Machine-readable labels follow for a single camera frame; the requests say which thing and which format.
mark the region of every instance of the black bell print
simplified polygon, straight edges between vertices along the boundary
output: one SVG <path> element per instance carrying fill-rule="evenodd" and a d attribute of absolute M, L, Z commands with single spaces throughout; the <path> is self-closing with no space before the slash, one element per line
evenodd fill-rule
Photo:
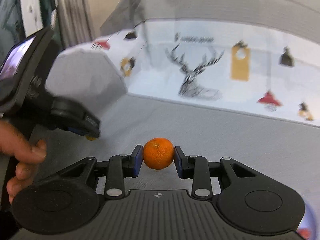
<path fill-rule="evenodd" d="M 294 66 L 294 60 L 292 55 L 290 54 L 290 50 L 288 47 L 284 48 L 284 53 L 281 56 L 280 59 L 280 65 L 288 66 L 288 67 L 293 67 Z"/>
<path fill-rule="evenodd" d="M 305 102 L 302 102 L 300 105 L 299 116 L 303 117 L 306 121 L 313 121 L 313 116 L 309 111 L 309 108 Z"/>

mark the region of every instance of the phone screen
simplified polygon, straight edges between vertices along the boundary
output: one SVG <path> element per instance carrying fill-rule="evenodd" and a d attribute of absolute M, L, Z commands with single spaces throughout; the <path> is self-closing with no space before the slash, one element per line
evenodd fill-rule
<path fill-rule="evenodd" d="M 24 54 L 26 53 L 34 39 L 35 37 L 32 37 L 31 39 L 24 41 L 11 50 L 9 56 L 7 57 L 7 60 L 2 64 L 0 68 L 0 80 L 12 78 L 16 74 Z"/>

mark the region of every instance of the deer head print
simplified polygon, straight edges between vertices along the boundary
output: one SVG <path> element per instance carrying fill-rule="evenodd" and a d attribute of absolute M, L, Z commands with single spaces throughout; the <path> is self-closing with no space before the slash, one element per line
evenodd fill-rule
<path fill-rule="evenodd" d="M 196 77 L 197 75 L 200 75 L 206 67 L 216 64 L 222 58 L 224 51 L 218 57 L 216 57 L 216 51 L 213 50 L 212 58 L 209 61 L 207 60 L 207 56 L 204 55 L 202 58 L 202 63 L 199 64 L 194 70 L 190 70 L 188 63 L 184 61 L 185 54 L 182 54 L 180 58 L 176 57 L 175 50 L 178 46 L 176 46 L 171 52 L 168 50 L 165 52 L 168 59 L 172 63 L 179 65 L 181 72 L 185 74 L 183 84 L 180 87 L 179 95 L 183 97 L 197 97 L 208 100 L 220 99 L 221 93 L 219 90 L 208 89 L 199 85 L 196 81 Z"/>

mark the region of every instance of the yellow tag print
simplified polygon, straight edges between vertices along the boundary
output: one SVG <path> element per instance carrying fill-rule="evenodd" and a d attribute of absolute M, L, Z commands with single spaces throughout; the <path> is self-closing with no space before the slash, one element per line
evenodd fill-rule
<path fill-rule="evenodd" d="M 230 78 L 233 80 L 249 80 L 250 49 L 247 46 L 243 41 L 240 41 L 231 49 Z"/>
<path fill-rule="evenodd" d="M 131 70 L 135 65 L 135 59 L 134 58 L 123 58 L 121 61 L 121 71 L 124 74 L 125 77 L 130 77 Z"/>

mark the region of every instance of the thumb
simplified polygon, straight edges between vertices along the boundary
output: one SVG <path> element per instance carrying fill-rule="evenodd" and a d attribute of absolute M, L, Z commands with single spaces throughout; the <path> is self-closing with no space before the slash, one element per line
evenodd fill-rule
<path fill-rule="evenodd" d="M 7 122 L 0 121 L 0 152 L 14 156 L 18 161 L 38 164 L 44 161 L 45 148 L 31 146 L 16 128 Z"/>

